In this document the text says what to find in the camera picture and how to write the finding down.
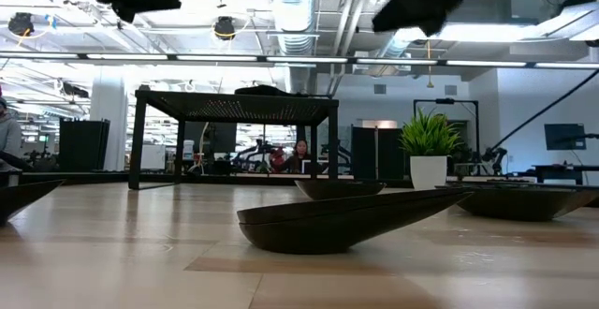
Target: man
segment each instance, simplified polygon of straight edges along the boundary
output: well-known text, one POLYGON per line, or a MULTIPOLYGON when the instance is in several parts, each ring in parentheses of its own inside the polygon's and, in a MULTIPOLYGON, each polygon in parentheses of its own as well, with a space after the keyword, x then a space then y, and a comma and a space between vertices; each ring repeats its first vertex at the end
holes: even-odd
MULTIPOLYGON (((8 104, 0 97, 0 151, 10 155, 19 155, 21 149, 21 126, 8 114, 8 104)), ((10 166, 0 160, 0 170, 10 166)))

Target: white planter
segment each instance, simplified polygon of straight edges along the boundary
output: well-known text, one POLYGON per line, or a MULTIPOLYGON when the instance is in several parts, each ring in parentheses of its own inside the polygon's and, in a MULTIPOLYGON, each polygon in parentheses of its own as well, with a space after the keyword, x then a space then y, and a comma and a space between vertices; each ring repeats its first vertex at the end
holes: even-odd
POLYGON ((412 156, 410 157, 410 170, 412 184, 416 191, 443 186, 447 181, 447 157, 412 156))

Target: dark boat-shaped bowl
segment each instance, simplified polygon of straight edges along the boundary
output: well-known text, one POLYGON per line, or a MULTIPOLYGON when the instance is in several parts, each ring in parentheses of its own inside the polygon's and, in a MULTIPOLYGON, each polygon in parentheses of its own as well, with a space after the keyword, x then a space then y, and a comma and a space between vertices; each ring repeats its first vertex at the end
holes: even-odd
POLYGON ((4 226, 11 217, 46 196, 62 183, 63 181, 52 181, 0 188, 0 226, 4 226))
POLYGON ((373 196, 387 186, 383 183, 367 183, 343 180, 296 181, 301 192, 313 200, 373 196))
POLYGON ((238 211, 256 247, 285 254, 336 254, 356 243, 441 212, 469 196, 464 189, 329 199, 238 211))
POLYGON ((474 215, 518 220, 550 221, 599 197, 599 189, 546 184, 451 184, 473 194, 458 205, 474 215))

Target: green plant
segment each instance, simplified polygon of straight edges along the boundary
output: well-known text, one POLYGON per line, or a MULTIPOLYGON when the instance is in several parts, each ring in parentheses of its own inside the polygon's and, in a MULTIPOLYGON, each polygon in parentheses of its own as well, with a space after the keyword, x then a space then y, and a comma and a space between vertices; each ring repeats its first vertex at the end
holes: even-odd
POLYGON ((458 131, 447 123, 445 115, 422 110, 404 124, 400 142, 410 156, 452 155, 461 145, 458 131))

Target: potted plant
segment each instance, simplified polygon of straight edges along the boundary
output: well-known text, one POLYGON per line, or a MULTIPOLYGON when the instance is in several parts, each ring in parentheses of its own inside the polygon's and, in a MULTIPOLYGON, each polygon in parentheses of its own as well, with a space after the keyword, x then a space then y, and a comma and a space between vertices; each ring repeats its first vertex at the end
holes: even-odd
POLYGON ((404 124, 401 144, 410 155, 415 190, 446 184, 447 157, 460 145, 460 135, 447 123, 445 115, 419 110, 410 123, 404 124))

